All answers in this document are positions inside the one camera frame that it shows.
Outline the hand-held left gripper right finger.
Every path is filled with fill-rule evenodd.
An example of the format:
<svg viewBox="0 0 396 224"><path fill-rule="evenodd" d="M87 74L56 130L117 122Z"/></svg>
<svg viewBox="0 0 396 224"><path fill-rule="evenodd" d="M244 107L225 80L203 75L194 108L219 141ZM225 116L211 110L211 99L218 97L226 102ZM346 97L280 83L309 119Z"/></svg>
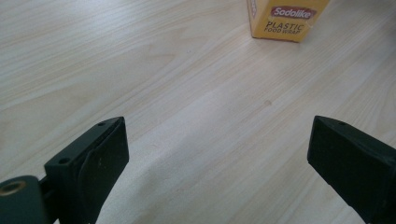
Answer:
<svg viewBox="0 0 396 224"><path fill-rule="evenodd" d="M337 119L314 117L308 163L367 224L396 224L396 149Z"/></svg>

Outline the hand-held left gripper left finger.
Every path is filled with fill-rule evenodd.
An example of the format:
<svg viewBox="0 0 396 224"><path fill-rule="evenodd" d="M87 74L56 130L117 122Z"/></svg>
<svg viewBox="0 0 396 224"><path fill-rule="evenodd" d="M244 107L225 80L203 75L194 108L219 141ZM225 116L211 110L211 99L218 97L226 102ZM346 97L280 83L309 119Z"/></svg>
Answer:
<svg viewBox="0 0 396 224"><path fill-rule="evenodd" d="M45 164L62 224L94 224L129 162L125 119L101 121Z"/></svg>

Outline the yellow food wrap box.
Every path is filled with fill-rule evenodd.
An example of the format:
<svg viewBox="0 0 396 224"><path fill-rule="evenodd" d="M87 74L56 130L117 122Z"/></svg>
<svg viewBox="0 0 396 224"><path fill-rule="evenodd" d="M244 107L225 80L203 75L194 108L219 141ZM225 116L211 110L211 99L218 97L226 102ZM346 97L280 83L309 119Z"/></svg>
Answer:
<svg viewBox="0 0 396 224"><path fill-rule="evenodd" d="M253 38L299 43L330 0L247 0Z"/></svg>

